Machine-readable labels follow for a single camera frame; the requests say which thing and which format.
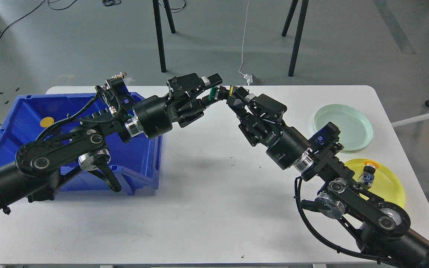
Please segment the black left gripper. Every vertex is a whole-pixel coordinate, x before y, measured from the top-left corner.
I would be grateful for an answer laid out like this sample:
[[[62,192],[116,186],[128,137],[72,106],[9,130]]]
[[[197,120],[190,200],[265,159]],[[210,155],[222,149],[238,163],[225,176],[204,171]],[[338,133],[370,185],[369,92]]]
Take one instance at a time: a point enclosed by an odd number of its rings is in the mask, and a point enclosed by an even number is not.
[[[132,137],[144,134],[148,139],[156,138],[172,130],[173,123],[187,127],[201,118],[206,108],[218,102],[215,98],[209,99],[209,95],[201,99],[195,97],[222,81],[218,73],[209,77],[191,73],[169,79],[167,95],[154,95],[133,106]]]

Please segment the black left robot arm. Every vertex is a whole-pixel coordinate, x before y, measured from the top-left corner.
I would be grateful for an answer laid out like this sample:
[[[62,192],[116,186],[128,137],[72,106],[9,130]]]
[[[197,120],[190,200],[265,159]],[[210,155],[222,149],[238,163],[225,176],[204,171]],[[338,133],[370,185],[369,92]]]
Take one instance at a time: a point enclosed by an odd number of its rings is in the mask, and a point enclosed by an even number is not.
[[[96,86],[96,94],[77,113],[45,127],[35,141],[22,145],[11,163],[0,167],[0,210],[27,197],[29,202],[53,200],[56,192],[86,170],[114,192],[121,184],[109,168],[106,137],[117,133],[127,143],[144,134],[153,139],[185,127],[204,115],[211,104],[225,100],[232,89],[221,86],[219,74],[192,73],[167,82],[168,93],[139,102],[131,97],[122,72]]]

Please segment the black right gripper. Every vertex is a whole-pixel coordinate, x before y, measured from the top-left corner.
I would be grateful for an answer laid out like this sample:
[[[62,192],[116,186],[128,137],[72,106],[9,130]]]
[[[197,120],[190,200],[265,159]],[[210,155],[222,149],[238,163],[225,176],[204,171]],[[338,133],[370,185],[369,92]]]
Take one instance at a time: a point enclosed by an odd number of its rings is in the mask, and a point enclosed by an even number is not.
[[[281,102],[265,94],[256,96],[242,86],[230,86],[226,104],[240,120],[239,128],[249,144],[264,145],[282,170],[298,162],[308,149],[305,136],[282,119],[287,107]]]

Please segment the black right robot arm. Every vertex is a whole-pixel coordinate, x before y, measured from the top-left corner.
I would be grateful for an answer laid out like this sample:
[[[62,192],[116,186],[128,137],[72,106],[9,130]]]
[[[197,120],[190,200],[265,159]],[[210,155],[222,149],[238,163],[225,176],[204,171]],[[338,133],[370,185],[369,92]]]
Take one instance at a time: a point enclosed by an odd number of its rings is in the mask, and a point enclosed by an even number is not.
[[[240,120],[239,128],[255,146],[267,147],[267,155],[281,168],[295,167],[295,199],[309,231],[323,244],[357,258],[401,268],[429,268],[429,241],[410,227],[405,210],[367,190],[375,167],[366,165],[361,182],[336,154],[343,149],[339,128],[329,122],[306,139],[282,119],[286,105],[264,94],[255,96],[243,87],[221,87],[210,98],[226,100]],[[305,216],[304,210],[336,219],[353,236],[360,252],[349,251],[325,239]]]

